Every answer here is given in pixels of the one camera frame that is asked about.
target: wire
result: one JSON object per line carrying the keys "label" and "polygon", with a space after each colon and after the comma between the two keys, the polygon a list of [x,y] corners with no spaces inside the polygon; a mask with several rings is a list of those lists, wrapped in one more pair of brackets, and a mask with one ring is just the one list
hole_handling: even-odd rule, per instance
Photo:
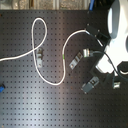
{"label": "wire", "polygon": [[128,72],[123,72],[121,70],[120,70],[120,73],[123,74],[123,75],[127,75],[128,74]]}
{"label": "wire", "polygon": [[94,51],[93,53],[100,53],[100,54],[103,54],[103,55],[105,54],[105,55],[108,57],[108,59],[109,59],[111,65],[112,65],[114,71],[115,71],[122,79],[124,79],[125,81],[128,82],[128,78],[123,77],[123,76],[120,74],[120,72],[116,70],[116,68],[115,68],[115,66],[114,66],[114,64],[113,64],[113,62],[112,62],[112,60],[111,60],[111,58],[108,56],[107,53],[101,52],[101,51]]}
{"label": "wire", "polygon": [[[33,34],[33,33],[34,33],[34,26],[35,26],[36,21],[38,21],[38,20],[42,21],[43,24],[44,24],[44,27],[45,27],[45,35],[44,35],[44,38],[43,38],[43,40],[41,41],[41,43],[40,43],[37,47],[34,47],[34,34]],[[36,68],[36,71],[37,71],[37,73],[39,74],[39,76],[42,78],[42,80],[45,81],[46,83],[51,84],[51,85],[54,85],[54,86],[60,85],[60,84],[63,82],[63,80],[64,80],[64,78],[65,78],[65,75],[66,75],[65,59],[64,59],[65,47],[66,47],[66,45],[67,45],[69,39],[70,39],[73,35],[78,34],[78,33],[83,33],[83,32],[86,32],[86,33],[88,34],[88,32],[87,32],[86,30],[79,30],[79,31],[73,32],[73,33],[67,38],[67,40],[66,40],[66,42],[65,42],[65,44],[64,44],[64,46],[63,46],[63,50],[62,50],[62,58],[63,58],[63,77],[62,77],[61,81],[58,82],[58,83],[52,83],[52,82],[49,82],[48,80],[46,80],[46,79],[41,75],[41,73],[39,72],[38,67],[37,67],[37,64],[36,64],[35,50],[37,50],[37,49],[44,43],[44,41],[45,41],[45,39],[46,39],[46,36],[47,36],[47,25],[46,25],[45,21],[44,21],[42,18],[36,18],[36,19],[33,21],[33,24],[32,24],[32,29],[31,29],[31,34],[32,34],[32,50],[30,50],[29,52],[24,53],[24,54],[22,54],[22,55],[19,55],[19,56],[8,57],[8,58],[2,58],[2,59],[0,59],[0,61],[19,59],[19,58],[24,57],[24,56],[26,56],[26,55],[28,55],[28,54],[30,54],[30,53],[33,52],[33,59],[34,59],[35,68]]]}
{"label": "wire", "polygon": [[[63,77],[62,77],[61,81],[58,82],[58,83],[49,82],[49,81],[47,81],[47,80],[41,75],[41,73],[39,72],[39,70],[38,70],[38,68],[37,68],[36,59],[35,59],[35,52],[33,51],[33,59],[34,59],[35,68],[36,68],[36,71],[38,72],[39,76],[42,78],[42,80],[44,80],[46,83],[51,84],[51,85],[54,85],[54,86],[60,85],[60,84],[63,82],[63,80],[64,80],[64,78],[65,78],[65,75],[66,75],[65,59],[64,59],[65,47],[66,47],[66,45],[67,45],[69,39],[70,39],[73,35],[78,34],[78,33],[82,33],[82,32],[86,32],[86,30],[79,30],[79,31],[76,31],[76,32],[72,33],[72,34],[67,38],[67,40],[66,40],[66,42],[65,42],[65,44],[64,44],[64,46],[63,46],[63,50],[62,50],[62,58],[63,58]],[[33,37],[33,34],[32,34],[32,48],[34,49],[34,37]]]}
{"label": "wire", "polygon": [[15,59],[19,59],[19,58],[21,58],[21,57],[24,57],[24,56],[26,56],[26,55],[32,53],[32,52],[35,51],[36,49],[38,49],[38,48],[44,43],[44,41],[45,41],[45,39],[46,39],[46,36],[47,36],[47,25],[46,25],[46,23],[45,23],[45,21],[44,21],[43,19],[41,19],[41,18],[36,18],[36,19],[33,21],[33,24],[32,24],[32,35],[33,35],[33,28],[34,28],[35,22],[36,22],[37,20],[41,20],[41,21],[43,22],[43,24],[44,24],[44,27],[45,27],[45,35],[44,35],[44,38],[43,38],[43,40],[41,41],[41,43],[40,43],[36,48],[30,50],[30,51],[27,52],[27,53],[24,53],[24,54],[22,54],[22,55],[15,56],[15,57],[3,58],[3,59],[0,59],[0,62],[1,62],[1,61],[5,61],[5,60],[15,60]]}

